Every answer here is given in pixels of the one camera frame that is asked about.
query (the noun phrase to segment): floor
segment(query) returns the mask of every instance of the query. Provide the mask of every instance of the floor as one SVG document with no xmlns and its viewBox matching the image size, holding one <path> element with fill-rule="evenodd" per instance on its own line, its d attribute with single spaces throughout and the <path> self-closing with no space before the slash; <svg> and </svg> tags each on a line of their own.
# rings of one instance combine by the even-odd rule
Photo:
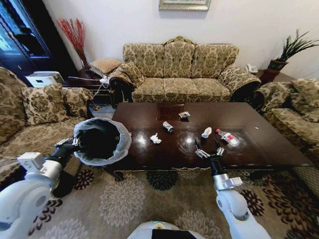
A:
<svg viewBox="0 0 319 239">
<path fill-rule="evenodd" d="M 319 238 L 319 203 L 287 171 L 250 180 L 231 171 L 237 190 L 272 239 Z M 230 239 L 216 205 L 209 171 L 125 172 L 122 182 L 83 165 L 74 190 L 51 200 L 30 230 L 31 239 L 126 239 L 141 223 L 156 220 L 192 230 L 207 239 Z"/>
<path fill-rule="evenodd" d="M 98 102 L 96 104 L 99 106 L 99 110 L 97 111 L 93 110 L 92 104 L 89 106 L 94 117 L 103 117 L 103 118 L 112 119 L 115 109 L 112 108 L 111 105 L 99 104 Z"/>
</svg>

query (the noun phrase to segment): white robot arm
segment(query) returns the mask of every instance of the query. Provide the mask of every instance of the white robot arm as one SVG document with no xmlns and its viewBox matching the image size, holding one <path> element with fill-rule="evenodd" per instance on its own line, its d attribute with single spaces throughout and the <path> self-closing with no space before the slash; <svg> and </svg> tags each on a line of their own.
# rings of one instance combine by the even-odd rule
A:
<svg viewBox="0 0 319 239">
<path fill-rule="evenodd" d="M 201 158 L 210 160 L 214 188 L 217 192 L 216 202 L 228 222 L 232 239 L 271 239 L 267 231 L 251 214 L 245 198 L 234 190 L 243 182 L 239 177 L 229 178 L 219 161 L 224 148 L 215 143 L 217 151 L 214 154 L 201 150 L 197 143 L 195 153 Z"/>
<path fill-rule="evenodd" d="M 47 160 L 38 152 L 24 153 L 18 158 L 27 170 L 25 180 L 16 182 L 0 192 L 0 238 L 26 239 L 36 216 L 50 199 L 51 190 L 59 182 L 59 175 L 70 154 L 77 149 L 67 142 L 56 144 L 57 150 Z"/>
</svg>

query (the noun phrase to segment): picture frame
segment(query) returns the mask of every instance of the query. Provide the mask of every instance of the picture frame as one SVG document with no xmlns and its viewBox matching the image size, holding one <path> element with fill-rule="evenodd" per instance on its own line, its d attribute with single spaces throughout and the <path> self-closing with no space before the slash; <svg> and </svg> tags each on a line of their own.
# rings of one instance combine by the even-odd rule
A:
<svg viewBox="0 0 319 239">
<path fill-rule="evenodd" d="M 160 10 L 208 11 L 211 0 L 159 0 Z"/>
</svg>

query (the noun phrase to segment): trash bag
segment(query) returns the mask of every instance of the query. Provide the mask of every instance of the trash bag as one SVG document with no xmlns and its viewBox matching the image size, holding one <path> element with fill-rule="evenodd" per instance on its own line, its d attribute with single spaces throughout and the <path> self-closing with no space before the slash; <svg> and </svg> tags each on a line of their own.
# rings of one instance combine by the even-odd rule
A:
<svg viewBox="0 0 319 239">
<path fill-rule="evenodd" d="M 119 122 L 92 118 L 74 127 L 80 150 L 74 152 L 84 164 L 104 166 L 124 158 L 131 145 L 131 135 Z"/>
</svg>

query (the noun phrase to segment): white wall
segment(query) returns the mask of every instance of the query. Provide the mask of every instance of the white wall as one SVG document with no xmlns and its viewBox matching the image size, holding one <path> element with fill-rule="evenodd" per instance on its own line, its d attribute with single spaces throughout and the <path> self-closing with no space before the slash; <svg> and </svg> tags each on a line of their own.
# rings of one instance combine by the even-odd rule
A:
<svg viewBox="0 0 319 239">
<path fill-rule="evenodd" d="M 209 12 L 159 11 L 158 0 L 43 0 L 52 19 L 79 18 L 87 27 L 89 61 L 122 59 L 124 43 L 162 43 L 182 35 L 197 43 L 232 43 L 236 64 L 267 68 L 281 53 L 283 40 L 295 29 L 319 38 L 318 0 L 212 0 Z M 61 34 L 77 68 L 81 64 Z M 289 60 L 283 72 L 319 77 L 319 47 Z"/>
</svg>

